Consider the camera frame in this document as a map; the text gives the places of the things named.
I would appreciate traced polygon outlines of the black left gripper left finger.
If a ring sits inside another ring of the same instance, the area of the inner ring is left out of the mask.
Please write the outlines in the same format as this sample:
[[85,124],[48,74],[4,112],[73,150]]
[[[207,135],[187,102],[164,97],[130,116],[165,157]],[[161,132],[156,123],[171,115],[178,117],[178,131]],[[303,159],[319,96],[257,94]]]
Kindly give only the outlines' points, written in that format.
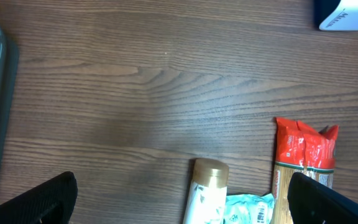
[[68,224],[78,187],[66,171],[0,205],[0,224]]

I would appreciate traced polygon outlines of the orange long noodle packet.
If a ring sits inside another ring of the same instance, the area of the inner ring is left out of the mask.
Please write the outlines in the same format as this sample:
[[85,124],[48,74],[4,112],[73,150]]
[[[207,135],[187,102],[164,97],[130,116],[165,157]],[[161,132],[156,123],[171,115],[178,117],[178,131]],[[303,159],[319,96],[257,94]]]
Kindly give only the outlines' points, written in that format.
[[272,195],[275,205],[272,223],[292,223],[288,188],[292,175],[300,172],[326,187],[333,187],[335,145],[339,126],[322,133],[302,121],[277,118],[277,149],[273,169]]

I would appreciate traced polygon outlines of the teal snack packet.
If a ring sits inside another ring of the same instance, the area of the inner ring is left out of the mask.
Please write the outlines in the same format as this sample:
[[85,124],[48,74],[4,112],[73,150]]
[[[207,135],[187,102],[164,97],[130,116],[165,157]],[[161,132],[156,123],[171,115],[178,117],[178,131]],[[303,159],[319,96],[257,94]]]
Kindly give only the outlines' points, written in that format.
[[227,196],[222,224],[270,224],[274,205],[272,194]]

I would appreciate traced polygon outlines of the white tube with gold cap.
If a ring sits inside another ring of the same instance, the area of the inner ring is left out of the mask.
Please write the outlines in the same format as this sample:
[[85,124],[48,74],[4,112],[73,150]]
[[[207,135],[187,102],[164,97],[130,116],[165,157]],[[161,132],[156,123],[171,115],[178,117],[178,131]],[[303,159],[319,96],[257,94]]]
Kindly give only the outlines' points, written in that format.
[[183,224],[223,222],[229,166],[214,159],[195,160]]

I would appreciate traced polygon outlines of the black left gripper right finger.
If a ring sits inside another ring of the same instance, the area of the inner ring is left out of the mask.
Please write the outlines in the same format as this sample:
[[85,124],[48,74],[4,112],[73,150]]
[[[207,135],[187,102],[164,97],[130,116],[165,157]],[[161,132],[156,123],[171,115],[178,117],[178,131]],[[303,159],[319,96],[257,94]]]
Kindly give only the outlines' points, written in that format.
[[358,224],[358,203],[296,172],[288,188],[294,224]]

